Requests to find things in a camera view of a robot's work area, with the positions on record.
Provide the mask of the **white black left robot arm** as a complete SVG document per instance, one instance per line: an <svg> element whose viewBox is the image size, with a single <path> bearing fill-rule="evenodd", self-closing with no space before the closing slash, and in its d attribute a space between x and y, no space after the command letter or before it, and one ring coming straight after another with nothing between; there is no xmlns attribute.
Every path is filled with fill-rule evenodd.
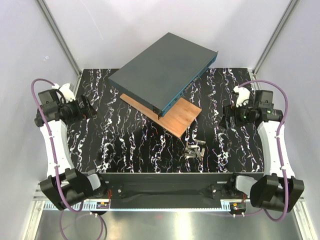
<svg viewBox="0 0 320 240"><path fill-rule="evenodd" d="M88 120L97 112L84 95L83 107L65 90L49 89L38 96L41 104L34 122L44 138L48 161L47 178L40 182L42 193L60 211L93 196L103 198L107 184L98 173L85 175L74 167L67 138L69 124Z"/></svg>

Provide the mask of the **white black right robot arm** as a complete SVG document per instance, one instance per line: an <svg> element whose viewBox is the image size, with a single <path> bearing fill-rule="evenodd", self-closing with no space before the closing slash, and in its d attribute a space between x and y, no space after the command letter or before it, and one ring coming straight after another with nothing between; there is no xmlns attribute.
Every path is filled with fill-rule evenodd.
<svg viewBox="0 0 320 240"><path fill-rule="evenodd" d="M236 127L254 124L262 144L264 174L259 180L253 177L233 174L225 185L225 192L232 198L245 194L253 207L290 212L305 185L296 179L291 168L284 139L284 126L281 121L284 114L275 109L273 92L258 90L253 99L245 87L233 89L236 102L223 107L220 126L229 128L233 120Z"/></svg>

